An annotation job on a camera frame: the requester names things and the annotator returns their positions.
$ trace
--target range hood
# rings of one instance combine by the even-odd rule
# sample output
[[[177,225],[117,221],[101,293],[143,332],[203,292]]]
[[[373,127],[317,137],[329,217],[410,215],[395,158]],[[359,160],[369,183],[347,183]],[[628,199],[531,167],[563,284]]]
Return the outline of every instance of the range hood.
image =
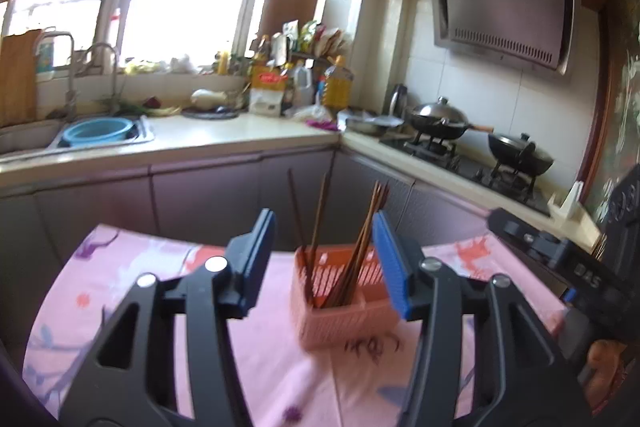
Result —
[[[580,0],[433,0],[437,46],[553,78],[573,60]]]

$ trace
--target gas stove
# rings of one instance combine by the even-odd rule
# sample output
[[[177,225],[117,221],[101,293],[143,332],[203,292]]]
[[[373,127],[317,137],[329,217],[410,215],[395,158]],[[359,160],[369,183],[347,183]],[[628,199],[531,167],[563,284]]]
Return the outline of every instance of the gas stove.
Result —
[[[380,143],[408,155],[420,158],[483,187],[498,192],[511,200],[550,216],[548,204],[536,179],[497,163],[488,167],[479,161],[458,153],[455,142],[447,142],[417,134],[414,138],[388,138]]]

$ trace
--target kitchen counter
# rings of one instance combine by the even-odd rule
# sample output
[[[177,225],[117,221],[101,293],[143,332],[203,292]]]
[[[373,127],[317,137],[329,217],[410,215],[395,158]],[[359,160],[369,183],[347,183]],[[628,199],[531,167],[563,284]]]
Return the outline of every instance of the kitchen counter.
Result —
[[[147,143],[41,156],[0,164],[0,188],[54,178],[84,176],[169,162],[338,143],[335,133],[303,123],[254,114],[206,121],[183,116],[150,118],[154,140]]]
[[[368,156],[415,180],[459,196],[481,208],[504,208],[533,227],[546,230],[558,237],[569,238],[587,251],[593,250],[600,237],[599,230],[586,219],[587,215],[583,209],[580,209],[576,219],[570,221],[546,217],[482,185],[383,145],[376,138],[347,131],[342,136],[341,144],[347,150]]]
[[[440,188],[480,208],[502,207],[532,226],[559,237],[568,237],[591,250],[599,231],[591,227],[586,213],[578,221],[560,221],[546,217],[509,198],[465,180],[451,172],[418,160],[372,137],[354,132],[342,135],[284,119],[242,114],[233,120],[204,121],[183,116],[150,119],[155,140],[93,150],[78,150],[28,160],[0,164],[0,190],[33,187],[57,178],[89,176],[105,171],[158,167],[220,156],[257,153],[269,150],[328,146],[342,147],[366,156],[412,179]]]

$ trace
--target kitchen sink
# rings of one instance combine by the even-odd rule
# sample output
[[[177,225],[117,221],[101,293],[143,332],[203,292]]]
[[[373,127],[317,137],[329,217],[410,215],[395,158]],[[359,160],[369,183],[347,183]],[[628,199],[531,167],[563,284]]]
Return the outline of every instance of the kitchen sink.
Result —
[[[155,138],[146,116],[131,116],[124,117],[130,120],[133,126],[123,139],[70,147],[63,138],[64,132],[70,126],[93,120],[99,116],[103,115],[79,118],[73,123],[65,123],[60,120],[45,120],[0,129],[0,165],[68,152],[145,143]]]

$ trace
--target wooden chopsticks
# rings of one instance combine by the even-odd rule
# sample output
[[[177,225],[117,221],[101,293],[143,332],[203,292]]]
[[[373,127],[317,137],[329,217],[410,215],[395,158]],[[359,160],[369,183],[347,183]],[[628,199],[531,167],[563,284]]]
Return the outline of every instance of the wooden chopsticks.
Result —
[[[351,258],[349,259],[347,266],[340,273],[340,277],[338,277],[338,280],[331,288],[329,295],[322,304],[322,308],[343,306],[350,304],[353,300],[353,295],[358,285],[360,270],[362,269],[362,264],[367,256],[367,251],[369,250],[373,215],[379,211],[380,208],[383,208],[388,198],[388,194],[388,183],[384,187],[380,182],[376,182],[374,184],[367,217],[365,218],[362,228],[360,229],[360,233],[358,234],[358,240],[353,248]]]
[[[309,266],[308,258],[306,256],[306,236],[305,230],[302,226],[302,214],[300,214],[300,205],[298,203],[298,195],[296,194],[296,182],[293,179],[293,171],[291,169],[287,170],[287,179],[289,181],[289,197],[291,199],[291,207],[293,209],[293,218],[296,223],[296,231],[298,233],[298,243],[300,245],[300,250],[302,250],[302,259],[305,262],[305,297],[307,301],[312,300],[312,290],[311,290],[311,277],[308,276],[308,273],[313,270],[313,267]]]
[[[316,250],[318,250],[320,224],[322,216],[324,216],[324,208],[326,206],[326,198],[329,195],[329,179],[331,171],[322,176],[322,184],[320,185],[320,197],[318,198],[318,206],[316,207],[316,220],[314,222],[314,233],[311,236],[311,248],[309,249],[309,257],[306,263],[309,269],[306,271],[305,285],[311,289],[311,306],[316,307],[313,298],[313,273],[316,266]]]

